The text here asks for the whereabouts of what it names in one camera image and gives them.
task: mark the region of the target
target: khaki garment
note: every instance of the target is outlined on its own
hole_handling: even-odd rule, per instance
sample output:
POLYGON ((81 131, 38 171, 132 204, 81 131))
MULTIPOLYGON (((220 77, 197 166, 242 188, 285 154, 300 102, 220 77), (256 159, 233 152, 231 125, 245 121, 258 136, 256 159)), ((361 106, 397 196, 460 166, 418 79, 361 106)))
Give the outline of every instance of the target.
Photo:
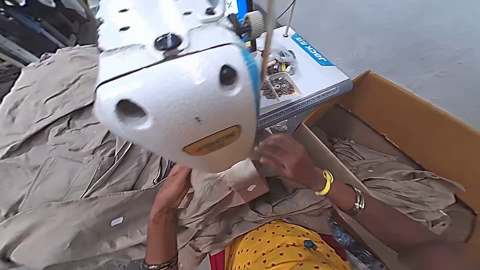
MULTIPOLYGON (((95 118, 96 61, 93 46, 43 57, 0 105, 0 270, 144 257, 150 208, 172 162, 95 118)), ((267 185, 249 160, 218 174, 193 171, 192 184, 179 212, 183 269, 273 219, 330 233, 328 200, 287 180, 267 185)))
POLYGON ((313 190, 286 179, 268 178, 270 193, 245 204, 239 192, 231 192, 228 180, 224 180, 210 188, 209 194, 197 197, 189 192, 180 206, 180 269, 196 269, 207 253, 224 250, 235 237, 272 220, 332 234, 328 224, 332 205, 313 190))
POLYGON ((398 157, 354 141, 334 138, 335 155, 385 203, 441 234, 451 218, 445 208, 456 202, 453 191, 464 187, 433 172, 415 170, 398 157))
POLYGON ((0 105, 0 269, 144 256, 153 182, 167 168, 95 118, 96 62, 93 46, 43 57, 0 105))

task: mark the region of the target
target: yellow polka dot clothing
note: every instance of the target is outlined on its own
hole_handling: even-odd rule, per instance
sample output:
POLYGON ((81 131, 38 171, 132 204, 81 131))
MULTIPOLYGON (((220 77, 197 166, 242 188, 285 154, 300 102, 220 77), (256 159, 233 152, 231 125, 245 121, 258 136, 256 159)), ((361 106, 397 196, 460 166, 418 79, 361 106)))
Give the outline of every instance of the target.
POLYGON ((317 233, 283 221, 264 224, 227 246, 225 270, 240 269, 351 270, 317 233))

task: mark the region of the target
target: white label tag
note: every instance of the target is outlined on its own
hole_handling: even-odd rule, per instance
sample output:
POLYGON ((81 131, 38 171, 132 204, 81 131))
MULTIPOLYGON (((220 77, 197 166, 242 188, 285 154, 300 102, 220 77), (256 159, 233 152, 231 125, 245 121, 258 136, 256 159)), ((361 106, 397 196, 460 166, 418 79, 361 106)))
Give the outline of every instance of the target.
POLYGON ((237 5, 237 0, 227 0, 226 3, 226 15, 237 14, 239 12, 239 7, 237 5))
POLYGON ((116 218, 110 222, 110 226, 115 226, 123 222, 123 217, 116 218))

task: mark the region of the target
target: red cloth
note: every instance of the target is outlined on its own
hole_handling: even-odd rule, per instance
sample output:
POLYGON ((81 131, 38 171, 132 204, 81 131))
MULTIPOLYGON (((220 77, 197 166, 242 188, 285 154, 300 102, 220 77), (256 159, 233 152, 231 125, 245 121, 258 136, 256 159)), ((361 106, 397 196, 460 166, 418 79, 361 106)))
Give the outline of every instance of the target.
POLYGON ((320 234, 320 237, 340 256, 340 258, 342 258, 342 260, 347 261, 347 252, 345 251, 345 248, 340 245, 333 236, 320 234))
POLYGON ((212 270, 225 270, 225 250, 209 255, 209 259, 212 270))

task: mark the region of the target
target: industrial sewing machine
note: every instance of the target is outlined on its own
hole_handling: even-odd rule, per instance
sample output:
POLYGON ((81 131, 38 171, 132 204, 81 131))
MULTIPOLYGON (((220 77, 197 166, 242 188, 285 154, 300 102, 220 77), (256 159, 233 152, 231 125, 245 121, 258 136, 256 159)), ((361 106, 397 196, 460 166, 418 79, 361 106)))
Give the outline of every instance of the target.
POLYGON ((248 157, 260 68, 225 0, 102 0, 95 113, 113 133, 175 162, 220 172, 248 157))

